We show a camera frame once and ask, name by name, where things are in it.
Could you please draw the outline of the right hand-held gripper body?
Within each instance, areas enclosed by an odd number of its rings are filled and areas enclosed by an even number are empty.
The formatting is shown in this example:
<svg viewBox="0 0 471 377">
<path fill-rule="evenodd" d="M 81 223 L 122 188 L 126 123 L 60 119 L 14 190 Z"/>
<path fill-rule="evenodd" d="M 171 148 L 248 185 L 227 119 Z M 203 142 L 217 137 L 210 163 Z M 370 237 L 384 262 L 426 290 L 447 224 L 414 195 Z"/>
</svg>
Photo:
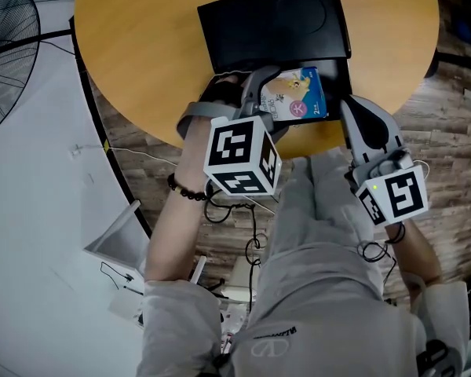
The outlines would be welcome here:
<svg viewBox="0 0 471 377">
<path fill-rule="evenodd" d="M 375 225 L 396 224 L 429 209 L 424 171 L 407 148 L 388 152 L 352 149 L 351 153 L 345 176 Z"/>
</svg>

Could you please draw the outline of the person's left hand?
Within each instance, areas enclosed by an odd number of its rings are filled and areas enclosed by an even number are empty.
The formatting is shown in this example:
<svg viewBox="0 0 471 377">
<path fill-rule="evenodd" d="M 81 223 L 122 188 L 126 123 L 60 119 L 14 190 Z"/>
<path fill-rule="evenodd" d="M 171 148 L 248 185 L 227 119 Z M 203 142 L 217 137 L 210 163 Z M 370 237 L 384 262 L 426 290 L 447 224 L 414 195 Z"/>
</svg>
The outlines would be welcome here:
<svg viewBox="0 0 471 377">
<path fill-rule="evenodd" d="M 208 86 L 199 98 L 199 102 L 220 101 L 222 104 L 241 105 L 242 83 L 238 75 L 228 75 Z"/>
</svg>

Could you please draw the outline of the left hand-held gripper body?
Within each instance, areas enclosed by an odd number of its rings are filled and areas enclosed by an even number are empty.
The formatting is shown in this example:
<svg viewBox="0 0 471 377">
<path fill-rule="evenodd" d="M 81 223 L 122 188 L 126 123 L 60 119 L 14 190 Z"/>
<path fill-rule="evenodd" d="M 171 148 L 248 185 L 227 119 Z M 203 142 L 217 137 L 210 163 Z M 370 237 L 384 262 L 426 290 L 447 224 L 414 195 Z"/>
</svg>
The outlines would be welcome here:
<svg viewBox="0 0 471 377">
<path fill-rule="evenodd" d="M 189 129 L 202 123 L 203 171 L 229 196 L 271 196 L 276 191 L 282 160 L 275 141 L 272 115 L 261 110 L 256 93 L 204 92 L 188 104 L 177 124 L 186 148 Z"/>
</svg>

